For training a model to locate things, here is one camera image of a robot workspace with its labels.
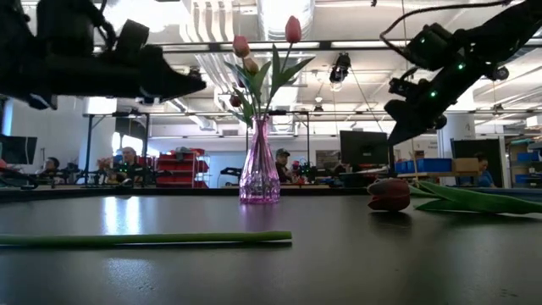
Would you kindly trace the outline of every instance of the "cut stem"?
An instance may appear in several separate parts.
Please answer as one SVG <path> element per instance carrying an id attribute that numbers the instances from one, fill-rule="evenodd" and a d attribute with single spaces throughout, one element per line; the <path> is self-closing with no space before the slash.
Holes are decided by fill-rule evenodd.
<path id="1" fill-rule="evenodd" d="M 28 247 L 111 247 L 128 244 L 184 242 L 259 242 L 291 239 L 289 231 L 258 233 L 187 233 L 116 236 L 11 236 L 0 235 L 0 245 Z"/>

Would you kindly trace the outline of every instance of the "monitor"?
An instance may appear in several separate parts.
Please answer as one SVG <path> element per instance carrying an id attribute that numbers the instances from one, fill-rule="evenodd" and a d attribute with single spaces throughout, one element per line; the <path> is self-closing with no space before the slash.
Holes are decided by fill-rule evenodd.
<path id="1" fill-rule="evenodd" d="M 388 135 L 384 132 L 340 132 L 340 159 L 343 164 L 388 164 Z"/>
<path id="2" fill-rule="evenodd" d="M 36 153 L 36 137 L 1 136 L 3 159 L 7 164 L 33 164 Z"/>

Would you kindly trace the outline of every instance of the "black table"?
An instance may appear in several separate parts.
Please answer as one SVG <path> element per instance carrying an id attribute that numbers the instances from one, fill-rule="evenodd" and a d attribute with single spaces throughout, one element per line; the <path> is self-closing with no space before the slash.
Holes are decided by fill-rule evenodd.
<path id="1" fill-rule="evenodd" d="M 291 245 L 0 249 L 0 304 L 540 304 L 542 220 L 373 213 L 368 197 L 0 205 L 0 233 L 291 230 Z"/>

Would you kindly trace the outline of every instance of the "man with cap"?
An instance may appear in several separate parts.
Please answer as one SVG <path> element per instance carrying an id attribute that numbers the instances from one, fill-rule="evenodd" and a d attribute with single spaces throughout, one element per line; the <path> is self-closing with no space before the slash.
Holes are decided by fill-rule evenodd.
<path id="1" fill-rule="evenodd" d="M 291 172 L 286 168 L 289 156 L 290 153 L 284 148 L 277 150 L 275 165 L 277 166 L 280 183 L 292 182 Z"/>

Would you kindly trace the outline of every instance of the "pink tulip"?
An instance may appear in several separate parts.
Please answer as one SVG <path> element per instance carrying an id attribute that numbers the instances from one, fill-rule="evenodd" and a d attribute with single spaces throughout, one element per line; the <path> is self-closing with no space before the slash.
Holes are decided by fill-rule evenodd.
<path id="1" fill-rule="evenodd" d="M 299 19 L 291 16 L 286 24 L 286 41 L 289 43 L 298 43 L 301 41 L 301 24 Z"/>
<path id="2" fill-rule="evenodd" d="M 240 107 L 241 106 L 241 99 L 237 96 L 231 96 L 230 97 L 230 104 L 232 107 Z"/>
<path id="3" fill-rule="evenodd" d="M 243 64 L 248 73 L 255 75 L 260 70 L 260 67 L 257 66 L 256 62 L 252 58 L 244 58 Z"/>
<path id="4" fill-rule="evenodd" d="M 244 36 L 235 36 L 234 38 L 234 54 L 238 58 L 245 58 L 251 53 L 248 47 L 248 42 Z"/>

